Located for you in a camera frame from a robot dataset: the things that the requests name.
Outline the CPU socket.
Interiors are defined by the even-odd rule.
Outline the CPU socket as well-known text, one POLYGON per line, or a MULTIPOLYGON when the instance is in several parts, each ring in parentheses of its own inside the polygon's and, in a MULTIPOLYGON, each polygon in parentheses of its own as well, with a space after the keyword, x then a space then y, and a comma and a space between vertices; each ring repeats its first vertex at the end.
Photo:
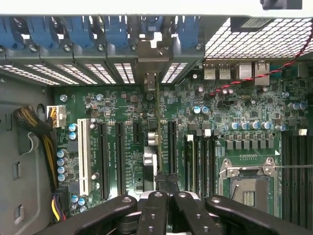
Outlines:
POLYGON ((217 194, 279 217, 278 176, 273 157, 254 165, 234 165, 225 158, 218 174, 217 194))

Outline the long black expansion slot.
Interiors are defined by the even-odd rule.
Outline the long black expansion slot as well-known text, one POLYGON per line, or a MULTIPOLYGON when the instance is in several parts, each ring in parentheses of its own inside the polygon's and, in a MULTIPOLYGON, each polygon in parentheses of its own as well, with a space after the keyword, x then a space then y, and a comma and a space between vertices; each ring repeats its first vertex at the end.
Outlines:
POLYGON ((115 123, 116 171, 118 195, 126 194, 126 157, 124 123, 115 123))
POLYGON ((168 160, 169 173, 176 173, 177 125, 175 121, 168 122, 168 160))
POLYGON ((107 125, 99 124, 99 154, 100 154, 100 199, 107 200, 110 195, 109 154, 107 125))

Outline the short black expansion slot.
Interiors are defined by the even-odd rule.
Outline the short black expansion slot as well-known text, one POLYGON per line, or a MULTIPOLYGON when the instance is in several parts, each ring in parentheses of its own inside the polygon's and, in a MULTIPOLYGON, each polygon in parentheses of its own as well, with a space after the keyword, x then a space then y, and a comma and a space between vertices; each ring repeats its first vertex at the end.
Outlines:
POLYGON ((142 126, 140 121, 133 122, 133 140, 134 144, 142 144, 142 126))

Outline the white PCI expansion slot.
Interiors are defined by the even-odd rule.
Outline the white PCI expansion slot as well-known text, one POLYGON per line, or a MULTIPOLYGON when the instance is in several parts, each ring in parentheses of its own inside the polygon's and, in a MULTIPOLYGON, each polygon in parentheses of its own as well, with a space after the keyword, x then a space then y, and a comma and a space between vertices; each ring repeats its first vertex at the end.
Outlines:
POLYGON ((89 119, 77 119, 78 134, 78 163, 79 163, 79 193, 80 196, 89 196, 91 191, 90 182, 90 136, 89 119))

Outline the thin socket locking lever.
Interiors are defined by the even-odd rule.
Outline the thin socket locking lever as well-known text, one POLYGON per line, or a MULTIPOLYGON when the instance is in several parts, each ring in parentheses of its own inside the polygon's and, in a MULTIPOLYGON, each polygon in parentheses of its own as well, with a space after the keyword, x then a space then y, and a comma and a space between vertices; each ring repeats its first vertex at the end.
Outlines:
POLYGON ((275 169, 281 168, 281 169, 297 169, 297 168, 313 168, 313 164, 308 165, 276 165, 274 166, 275 169))

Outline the green motherboard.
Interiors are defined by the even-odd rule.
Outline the green motherboard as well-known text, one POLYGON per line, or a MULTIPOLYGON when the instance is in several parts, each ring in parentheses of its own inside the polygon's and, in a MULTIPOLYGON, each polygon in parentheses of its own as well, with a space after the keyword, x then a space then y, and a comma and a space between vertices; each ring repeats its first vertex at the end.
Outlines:
MULTIPOLYGON (((182 191, 201 200, 217 194, 223 159, 234 165, 313 165, 313 64, 293 64, 269 76, 268 86, 244 83, 214 89, 222 80, 204 80, 196 68, 179 86, 160 86, 161 137, 165 190, 169 189, 168 122, 177 125, 176 175, 182 191)), ((115 123, 124 123, 126 195, 143 190, 143 149, 149 104, 139 86, 57 88, 65 106, 66 127, 58 128, 57 167, 61 186, 68 186, 73 216, 119 196, 117 192, 115 123), (79 193, 77 119, 89 119, 89 196, 79 193), (140 121, 142 144, 134 144, 133 122, 140 121), (100 199, 99 124, 107 125, 110 195, 100 199)), ((278 168, 280 218, 310 228, 313 221, 313 168, 278 168)))

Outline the white power connector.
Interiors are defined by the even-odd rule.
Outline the white power connector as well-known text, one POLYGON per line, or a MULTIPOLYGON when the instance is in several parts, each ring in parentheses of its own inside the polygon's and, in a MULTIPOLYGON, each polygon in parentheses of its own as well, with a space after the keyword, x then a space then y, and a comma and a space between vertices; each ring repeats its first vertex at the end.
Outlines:
POLYGON ((46 107, 46 123, 52 128, 65 128, 67 122, 66 108, 62 105, 46 107))

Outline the open black PC case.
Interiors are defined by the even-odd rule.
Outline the open black PC case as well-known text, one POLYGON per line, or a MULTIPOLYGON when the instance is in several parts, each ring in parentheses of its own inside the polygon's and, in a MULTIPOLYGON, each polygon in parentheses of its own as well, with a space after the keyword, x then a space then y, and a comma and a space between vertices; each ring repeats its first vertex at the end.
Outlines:
MULTIPOLYGON (((229 64, 231 79, 213 91, 276 74, 255 76, 255 63, 266 61, 282 69, 293 64, 313 64, 313 16, 252 17, 199 16, 196 47, 183 49, 177 34, 178 16, 92 14, 95 39, 92 48, 74 44, 66 28, 66 15, 52 18, 59 37, 58 49, 33 42, 25 16, 13 17, 24 49, 0 46, 0 235, 34 235, 55 225, 51 201, 61 186, 58 180, 58 128, 46 123, 46 107, 56 106, 57 88, 139 86, 136 71, 139 43, 161 48, 169 61, 159 76, 159 86, 179 86, 203 64, 229 64), (128 25, 128 46, 107 42, 103 16, 123 15, 128 25)), ((178 211, 170 189, 165 235, 191 235, 175 228, 178 211)))

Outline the silver USB port block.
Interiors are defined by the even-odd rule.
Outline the silver USB port block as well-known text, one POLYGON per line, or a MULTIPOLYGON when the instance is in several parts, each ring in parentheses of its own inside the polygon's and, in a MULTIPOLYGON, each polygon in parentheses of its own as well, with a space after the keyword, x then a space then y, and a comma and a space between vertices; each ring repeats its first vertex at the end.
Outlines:
POLYGON ((204 80, 230 80, 231 66, 229 64, 203 64, 204 80))

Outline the silver network port block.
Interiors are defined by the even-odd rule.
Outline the silver network port block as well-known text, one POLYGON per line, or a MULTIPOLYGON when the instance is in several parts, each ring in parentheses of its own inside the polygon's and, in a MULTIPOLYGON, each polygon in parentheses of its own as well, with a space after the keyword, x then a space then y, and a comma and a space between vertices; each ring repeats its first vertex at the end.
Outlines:
MULTIPOLYGON (((269 73, 269 66, 270 66, 270 63, 266 61, 256 62, 255 63, 255 76, 269 73)), ((256 78, 254 83, 256 86, 268 86, 269 75, 261 77, 261 78, 256 78)))

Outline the blue slot retention latch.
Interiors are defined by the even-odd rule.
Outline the blue slot retention latch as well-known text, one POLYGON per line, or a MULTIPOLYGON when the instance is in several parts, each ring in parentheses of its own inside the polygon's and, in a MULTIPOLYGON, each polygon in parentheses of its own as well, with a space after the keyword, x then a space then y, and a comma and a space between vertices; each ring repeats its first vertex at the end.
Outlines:
POLYGON ((183 49, 196 47, 199 34, 199 16, 178 16, 177 34, 183 49))
POLYGON ((65 21, 69 37, 74 44, 81 48, 94 47, 95 39, 89 16, 68 16, 65 21))
POLYGON ((128 25, 123 15, 108 15, 102 17, 107 42, 116 48, 128 46, 128 25))
POLYGON ((56 27, 50 16, 31 16, 26 18, 31 39, 45 49, 60 47, 56 27))
POLYGON ((24 40, 13 17, 0 16, 0 46, 10 50, 24 49, 24 40))

